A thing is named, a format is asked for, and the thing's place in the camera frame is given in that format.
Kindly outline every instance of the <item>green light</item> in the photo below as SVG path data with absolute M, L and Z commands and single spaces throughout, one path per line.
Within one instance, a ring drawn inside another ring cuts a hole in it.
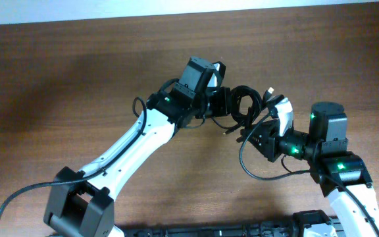
M 298 153 L 299 153 L 299 150 L 296 149 L 296 148 L 294 147 L 294 148 L 292 148 L 292 153 L 293 153 L 293 154 L 298 154 Z

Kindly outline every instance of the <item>teal light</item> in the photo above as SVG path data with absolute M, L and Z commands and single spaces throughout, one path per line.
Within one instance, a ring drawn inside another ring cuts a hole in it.
M 292 153 L 293 153 L 293 154 L 298 154 L 298 153 L 299 153 L 299 150 L 296 149 L 296 147 L 294 147 L 294 148 L 292 148 Z

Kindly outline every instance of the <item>robotic arm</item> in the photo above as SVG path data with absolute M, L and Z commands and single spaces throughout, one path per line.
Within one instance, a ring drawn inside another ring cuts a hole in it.
M 179 129 L 187 128 L 192 118 L 202 119 L 204 123 L 206 118 L 229 115 L 236 106 L 230 88 L 220 87 L 225 70 L 220 62 L 212 64 L 191 57 L 181 79 L 167 82 L 152 94 L 138 120 L 111 148 L 79 172 L 65 167 L 56 175 L 55 181 L 69 181 L 103 169 L 86 182 L 52 187 L 44 222 L 63 236 L 124 236 L 123 231 L 114 226 L 114 201 L 138 167 Z M 170 92 L 164 90 L 172 85 Z M 347 235 L 375 236 L 370 220 L 351 197 L 319 175 L 328 174 L 345 184 L 366 205 L 379 228 L 372 180 L 362 160 L 346 152 L 347 119 L 343 107 L 335 103 L 314 105 L 310 131 L 306 134 L 294 130 L 289 100 L 283 95 L 271 97 L 272 93 L 271 88 L 258 103 L 262 105 L 261 110 L 267 108 L 274 119 L 260 124 L 249 142 L 272 162 L 282 153 L 307 160 L 314 170 L 311 176 L 330 200 Z M 252 132 L 252 121 L 247 117 L 238 124 L 245 126 L 241 134 L 246 138 Z M 82 194 L 89 194 L 91 200 L 85 201 L 80 197 Z M 299 223 L 303 228 L 296 236 L 336 236 L 334 228 L 326 222 L 305 224 L 300 217 Z

